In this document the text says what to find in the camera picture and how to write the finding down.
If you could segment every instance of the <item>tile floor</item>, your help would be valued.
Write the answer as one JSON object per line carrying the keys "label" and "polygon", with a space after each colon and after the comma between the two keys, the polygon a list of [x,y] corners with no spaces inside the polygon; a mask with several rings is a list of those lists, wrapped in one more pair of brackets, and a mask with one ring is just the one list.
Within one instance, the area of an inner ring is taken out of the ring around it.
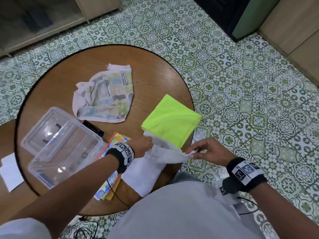
{"label": "tile floor", "polygon": [[[188,85],[202,115],[195,141],[215,137],[253,160],[319,223],[319,90],[261,36],[234,43],[193,0],[123,0],[122,8],[0,59],[0,124],[16,118],[35,81],[62,58],[101,44],[142,47],[172,64]],[[200,160],[181,169],[211,184],[227,176]],[[92,218],[97,237],[123,214]],[[276,238],[261,212],[255,219],[267,238]]]}

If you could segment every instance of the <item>person's left hand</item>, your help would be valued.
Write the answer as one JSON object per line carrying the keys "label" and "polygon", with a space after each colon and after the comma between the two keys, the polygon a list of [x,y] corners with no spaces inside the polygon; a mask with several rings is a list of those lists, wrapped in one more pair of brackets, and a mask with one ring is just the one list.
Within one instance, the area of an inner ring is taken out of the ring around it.
{"label": "person's left hand", "polygon": [[133,138],[126,142],[134,150],[134,158],[144,157],[146,151],[153,147],[152,137]]}

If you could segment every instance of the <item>round wooden table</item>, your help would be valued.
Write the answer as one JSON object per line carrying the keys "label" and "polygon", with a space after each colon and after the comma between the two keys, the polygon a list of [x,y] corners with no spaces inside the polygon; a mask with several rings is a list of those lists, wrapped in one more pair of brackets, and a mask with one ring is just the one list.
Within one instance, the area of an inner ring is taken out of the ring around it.
{"label": "round wooden table", "polygon": [[[38,120],[53,106],[71,115],[73,93],[76,84],[106,70],[107,64],[130,65],[134,86],[134,97],[126,121],[122,123],[92,122],[104,131],[108,141],[114,132],[134,138],[143,135],[142,122],[154,110],[161,99],[169,94],[186,107],[194,110],[189,90],[178,72],[156,54],[128,45],[105,45],[89,48],[68,56],[46,72],[28,93],[19,111],[15,129],[15,153],[22,175],[30,188],[38,195],[48,189],[28,172],[33,155],[21,147],[21,141]],[[191,144],[188,138],[182,150]],[[154,190],[167,185],[178,171],[180,164],[170,164],[160,174]],[[132,206],[141,197],[121,181],[116,194]],[[115,196],[112,200],[92,198],[81,211],[83,215],[107,215],[127,210],[127,206]]]}

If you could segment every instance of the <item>wristband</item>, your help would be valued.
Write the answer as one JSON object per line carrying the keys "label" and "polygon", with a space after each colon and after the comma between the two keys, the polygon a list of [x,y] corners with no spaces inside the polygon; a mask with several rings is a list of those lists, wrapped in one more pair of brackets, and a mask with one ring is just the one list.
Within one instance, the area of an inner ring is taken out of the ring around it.
{"label": "wristband", "polygon": [[122,174],[134,159],[134,150],[125,142],[118,142],[106,154],[111,154],[119,161],[117,172]]}
{"label": "wristband", "polygon": [[264,172],[253,162],[237,157],[226,166],[229,177],[223,181],[223,189],[231,194],[249,192],[257,185],[267,182]]}

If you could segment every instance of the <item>plastic storage box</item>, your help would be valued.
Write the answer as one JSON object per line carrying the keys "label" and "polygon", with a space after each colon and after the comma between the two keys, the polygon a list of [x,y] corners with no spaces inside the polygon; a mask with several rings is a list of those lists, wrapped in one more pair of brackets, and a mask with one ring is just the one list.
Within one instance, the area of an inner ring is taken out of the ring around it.
{"label": "plastic storage box", "polygon": [[98,160],[107,144],[75,117],[53,107],[23,139],[22,146],[37,152],[28,170],[51,189]]}

